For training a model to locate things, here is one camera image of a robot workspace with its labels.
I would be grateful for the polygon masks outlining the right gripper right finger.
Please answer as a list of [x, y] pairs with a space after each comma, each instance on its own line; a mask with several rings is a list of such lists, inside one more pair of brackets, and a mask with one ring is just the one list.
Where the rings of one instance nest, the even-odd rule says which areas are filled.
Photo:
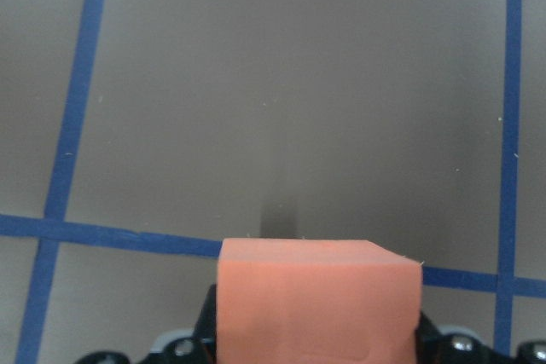
[[422, 311], [415, 330], [417, 363], [493, 364], [511, 363], [509, 355], [497, 353], [466, 330], [441, 331]]

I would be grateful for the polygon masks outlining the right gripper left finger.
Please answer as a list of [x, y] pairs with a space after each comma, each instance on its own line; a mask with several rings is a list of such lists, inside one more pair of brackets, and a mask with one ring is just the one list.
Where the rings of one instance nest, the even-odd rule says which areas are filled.
[[161, 333], [153, 342], [145, 363], [216, 363], [217, 285], [206, 293], [195, 325]]

